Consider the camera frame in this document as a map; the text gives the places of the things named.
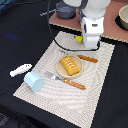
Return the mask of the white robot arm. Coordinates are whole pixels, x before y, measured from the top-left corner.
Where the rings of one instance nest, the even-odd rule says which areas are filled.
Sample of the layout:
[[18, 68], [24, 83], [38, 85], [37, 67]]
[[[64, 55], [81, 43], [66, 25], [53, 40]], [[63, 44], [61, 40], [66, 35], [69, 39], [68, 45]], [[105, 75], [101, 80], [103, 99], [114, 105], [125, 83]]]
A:
[[95, 49], [104, 32], [104, 14], [111, 0], [63, 0], [81, 13], [81, 30], [86, 49]]

